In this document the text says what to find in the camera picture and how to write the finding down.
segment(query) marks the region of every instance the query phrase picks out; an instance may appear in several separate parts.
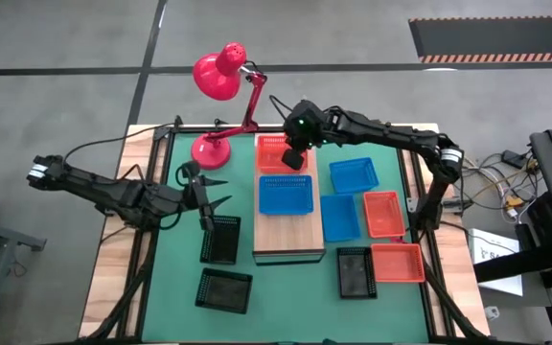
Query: lamp arm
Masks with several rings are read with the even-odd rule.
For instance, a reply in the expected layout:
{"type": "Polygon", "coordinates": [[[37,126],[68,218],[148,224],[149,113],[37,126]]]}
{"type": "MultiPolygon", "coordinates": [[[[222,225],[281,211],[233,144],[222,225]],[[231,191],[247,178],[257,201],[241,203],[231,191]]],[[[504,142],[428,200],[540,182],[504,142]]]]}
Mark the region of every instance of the lamp arm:
{"type": "Polygon", "coordinates": [[[206,135],[206,140],[208,141],[217,141],[219,139],[224,139],[241,133],[255,131],[259,128],[257,123],[253,121],[253,114],[255,113],[255,107],[257,107],[257,103],[259,102],[259,96],[261,96],[261,92],[264,89],[265,82],[267,81],[267,76],[263,73],[248,71],[244,67],[242,67],[242,70],[248,73],[246,80],[253,84],[253,92],[250,94],[250,100],[248,101],[248,107],[246,108],[244,119],[239,127],[209,133],[206,135]]]}

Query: lamp shade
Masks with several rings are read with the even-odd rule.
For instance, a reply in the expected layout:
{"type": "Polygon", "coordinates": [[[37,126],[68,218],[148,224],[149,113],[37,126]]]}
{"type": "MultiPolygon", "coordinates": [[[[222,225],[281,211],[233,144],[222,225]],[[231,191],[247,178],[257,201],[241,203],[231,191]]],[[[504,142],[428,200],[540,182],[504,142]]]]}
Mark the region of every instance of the lamp shade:
{"type": "Polygon", "coordinates": [[[240,67],[246,50],[238,42],[227,43],[220,53],[211,53],[195,63],[193,79],[206,96],[218,101],[231,100],[240,90],[240,67]]]}

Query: lamp base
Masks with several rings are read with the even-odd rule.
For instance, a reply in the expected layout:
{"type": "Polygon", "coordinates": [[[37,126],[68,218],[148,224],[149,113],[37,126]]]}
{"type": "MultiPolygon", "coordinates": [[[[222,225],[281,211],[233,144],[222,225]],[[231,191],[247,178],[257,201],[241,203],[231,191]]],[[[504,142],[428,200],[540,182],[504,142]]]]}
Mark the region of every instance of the lamp base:
{"type": "Polygon", "coordinates": [[[191,157],[199,163],[201,169],[215,170],[229,161],[231,146],[227,138],[208,141],[206,135],[208,134],[195,139],[191,146],[191,157]]]}

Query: blue basket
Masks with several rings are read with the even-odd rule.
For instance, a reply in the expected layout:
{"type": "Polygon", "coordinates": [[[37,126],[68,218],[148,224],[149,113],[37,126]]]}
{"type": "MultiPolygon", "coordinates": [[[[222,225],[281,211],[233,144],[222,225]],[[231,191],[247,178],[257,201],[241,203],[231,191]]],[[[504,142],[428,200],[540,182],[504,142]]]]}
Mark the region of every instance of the blue basket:
{"type": "Polygon", "coordinates": [[[349,241],[361,237],[353,195],[321,196],[321,217],[326,242],[349,241]]]}
{"type": "Polygon", "coordinates": [[[259,177],[259,212],[299,216],[312,212],[312,178],[308,175],[259,177]]]}
{"type": "Polygon", "coordinates": [[[369,191],[379,185],[370,158],[358,158],[330,163],[333,188],[337,193],[369,191]]]}

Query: floor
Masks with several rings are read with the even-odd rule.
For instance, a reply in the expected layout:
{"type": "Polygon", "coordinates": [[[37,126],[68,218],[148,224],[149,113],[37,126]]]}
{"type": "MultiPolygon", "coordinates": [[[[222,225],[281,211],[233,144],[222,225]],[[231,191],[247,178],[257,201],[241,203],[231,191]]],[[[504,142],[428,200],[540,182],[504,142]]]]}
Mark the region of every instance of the floor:
{"type": "MultiPolygon", "coordinates": [[[[510,15],[552,15],[552,0],[0,0],[0,69],[59,69],[0,76],[0,224],[48,238],[42,253],[17,253],[29,272],[5,286],[0,344],[75,338],[104,222],[79,198],[29,188],[25,175],[35,155],[62,154],[120,136],[127,124],[167,123],[175,115],[188,124],[240,120],[247,85],[235,100],[219,103],[200,94],[188,73],[149,75],[151,66],[188,67],[238,40],[259,64],[389,69],[419,62],[408,18],[510,15]],[[88,69],[60,70],[81,67],[88,69]],[[80,75],[48,75],[55,73],[80,75]]],[[[552,69],[280,72],[269,75],[269,93],[287,104],[308,98],[394,123],[438,123],[473,158],[523,152],[531,132],[552,127],[552,69]]],[[[262,97],[256,120],[279,119],[262,97]]],[[[120,143],[96,146],[70,162],[112,175],[120,150],[120,143]]],[[[473,191],[474,183],[467,188],[473,191]]],[[[465,223],[511,229],[500,215],[478,208],[465,223]]],[[[493,334],[551,339],[542,294],[535,290],[530,295],[538,298],[521,303],[483,290],[486,305],[502,308],[493,334]]]]}

